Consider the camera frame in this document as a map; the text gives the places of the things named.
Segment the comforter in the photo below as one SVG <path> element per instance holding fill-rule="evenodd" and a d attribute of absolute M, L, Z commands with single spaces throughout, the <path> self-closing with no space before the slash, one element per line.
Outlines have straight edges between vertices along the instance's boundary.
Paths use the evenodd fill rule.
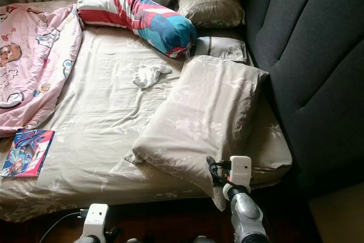
<path fill-rule="evenodd" d="M 76 5 L 53 13 L 3 6 L 0 20 L 0 137 L 8 137 L 54 111 L 82 36 Z"/>

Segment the mattress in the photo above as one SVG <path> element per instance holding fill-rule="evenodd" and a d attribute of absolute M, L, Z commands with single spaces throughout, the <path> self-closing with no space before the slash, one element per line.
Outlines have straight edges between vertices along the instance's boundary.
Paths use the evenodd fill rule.
<path fill-rule="evenodd" d="M 52 11 L 71 3 L 75 1 L 32 5 Z M 133 83 L 135 74 L 143 66 L 154 64 L 166 65 L 172 73 L 162 75 L 152 88 L 140 89 Z M 81 48 L 55 112 L 38 127 L 56 132 L 40 175 L 0 178 L 0 218 L 21 222 L 91 203 L 113 205 L 205 197 L 188 181 L 147 164 L 134 165 L 124 160 L 167 98 L 182 67 L 182 61 L 166 57 L 129 30 L 85 27 Z M 264 99 L 262 105 L 264 117 L 272 119 L 269 123 L 275 135 L 271 138 L 284 140 Z M 253 159 L 256 187 L 277 183 L 288 171 L 292 159 L 286 142 L 282 143 L 282 147 L 261 155 L 262 147 L 256 145 L 255 138 L 248 141 L 246 154 Z M 1 139 L 0 144 L 2 164 L 11 138 Z"/>

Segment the cartoon print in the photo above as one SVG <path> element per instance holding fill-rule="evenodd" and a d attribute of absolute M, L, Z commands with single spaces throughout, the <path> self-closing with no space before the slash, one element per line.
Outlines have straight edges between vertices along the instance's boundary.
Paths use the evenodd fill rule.
<path fill-rule="evenodd" d="M 46 68 L 49 62 L 50 59 L 43 59 L 43 68 Z"/>
<path fill-rule="evenodd" d="M 49 84 L 43 84 L 43 85 L 41 85 L 39 92 L 45 93 L 50 89 L 50 87 L 51 87 L 51 85 L 49 85 Z"/>
<path fill-rule="evenodd" d="M 42 52 L 42 54 L 40 56 L 38 56 L 38 60 L 44 63 L 47 60 L 48 56 L 49 56 L 49 52 L 44 51 L 44 52 Z"/>
<path fill-rule="evenodd" d="M 45 15 L 42 15 L 36 23 L 35 31 L 45 31 L 48 28 L 48 21 Z"/>
<path fill-rule="evenodd" d="M 66 22 L 70 23 L 75 18 L 75 15 L 73 13 L 70 13 L 69 16 L 66 18 Z"/>
<path fill-rule="evenodd" d="M 5 72 L 3 75 L 0 75 L 0 89 L 6 88 L 9 85 L 9 81 L 14 79 L 17 75 L 17 69 L 11 69 L 8 72 Z"/>
<path fill-rule="evenodd" d="M 6 175 L 15 176 L 25 172 L 28 164 L 37 158 L 40 152 L 39 143 L 42 139 L 44 139 L 42 132 L 38 132 L 26 135 L 17 143 L 13 142 L 10 147 L 9 158 L 5 163 L 8 166 L 11 164 Z"/>
<path fill-rule="evenodd" d="M 22 101 L 24 101 L 23 92 L 12 93 L 11 95 L 9 95 L 6 102 L 0 102 L 0 109 L 16 108 L 17 106 L 22 104 Z"/>
<path fill-rule="evenodd" d="M 69 60 L 69 59 L 64 60 L 64 62 L 63 62 L 63 75 L 64 75 L 65 79 L 67 79 L 69 73 L 71 72 L 72 66 L 73 66 L 73 61 L 72 60 Z"/>
<path fill-rule="evenodd" d="M 35 14 L 42 13 L 42 11 L 40 11 L 40 10 L 34 10 L 33 8 L 27 8 L 27 12 L 29 12 L 29 13 L 35 13 Z"/>
<path fill-rule="evenodd" d="M 55 28 L 48 34 L 37 35 L 35 39 L 38 41 L 39 45 L 52 48 L 55 41 L 59 39 L 59 30 Z"/>
<path fill-rule="evenodd" d="M 7 63 L 17 61 L 22 57 L 22 49 L 18 44 L 11 43 L 0 48 L 0 67 L 5 67 Z"/>
<path fill-rule="evenodd" d="M 9 37 L 11 36 L 11 34 L 12 34 L 14 31 L 16 31 L 16 29 L 15 29 L 15 28 L 12 28 L 12 29 L 11 29 L 11 32 L 10 32 L 9 34 L 7 34 L 7 35 L 2 35 L 2 36 L 1 36 L 2 40 L 4 40 L 4 41 L 9 41 Z"/>
<path fill-rule="evenodd" d="M 186 47 L 175 47 L 174 44 L 181 44 L 180 37 L 178 35 L 171 37 L 171 31 L 174 27 L 172 23 L 168 20 L 169 17 L 175 17 L 179 14 L 176 12 L 165 8 L 152 0 L 126 0 L 126 2 L 134 7 L 140 5 L 142 9 L 136 9 L 129 18 L 128 28 L 138 34 L 150 43 L 148 36 L 150 33 L 156 32 L 159 34 L 160 42 L 158 40 L 154 41 L 158 44 L 152 44 L 154 47 L 158 48 L 162 52 L 166 51 L 166 55 L 170 57 L 179 57 L 185 52 L 189 52 L 189 47 L 191 43 L 187 44 Z M 190 41 L 194 41 L 196 35 L 193 34 L 190 37 Z"/>
<path fill-rule="evenodd" d="M 5 13 L 4 14 L 0 14 L 0 22 L 3 22 L 8 17 L 8 15 L 12 11 L 14 11 L 15 9 L 16 9 L 16 7 L 6 6 L 5 7 Z"/>

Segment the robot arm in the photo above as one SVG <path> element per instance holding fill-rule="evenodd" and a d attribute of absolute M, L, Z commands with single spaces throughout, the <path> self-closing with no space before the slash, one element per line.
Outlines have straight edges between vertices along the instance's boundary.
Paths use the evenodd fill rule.
<path fill-rule="evenodd" d="M 109 210 L 109 206 L 106 204 L 91 204 L 87 212 L 82 235 L 74 243 L 114 242 L 119 233 L 118 228 L 113 228 L 111 231 L 104 233 L 107 210 Z"/>
<path fill-rule="evenodd" d="M 225 183 L 224 197 L 231 202 L 231 223 L 235 243 L 269 243 L 263 227 L 263 212 L 250 198 L 251 159 L 247 156 L 231 156 L 229 162 L 216 163 L 208 157 L 209 170 L 214 178 Z M 218 167 L 230 172 L 228 179 L 219 176 Z"/>

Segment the gray robot arm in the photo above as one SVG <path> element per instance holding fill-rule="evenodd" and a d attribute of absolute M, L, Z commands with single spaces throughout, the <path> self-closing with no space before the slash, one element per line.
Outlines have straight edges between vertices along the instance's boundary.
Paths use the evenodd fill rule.
<path fill-rule="evenodd" d="M 234 227 L 235 243 L 269 243 L 263 227 L 263 212 L 249 196 L 251 159 L 247 156 L 231 156 L 229 162 L 216 163 L 208 157 L 209 170 L 214 184 L 225 183 L 223 193 L 231 202 L 231 223 Z M 229 179 L 218 174 L 218 167 L 229 170 Z"/>
<path fill-rule="evenodd" d="M 73 243 L 97 243 L 97 242 L 100 242 L 100 241 L 96 241 L 95 238 L 86 236 L 86 237 L 81 237 L 81 238 L 77 239 Z"/>

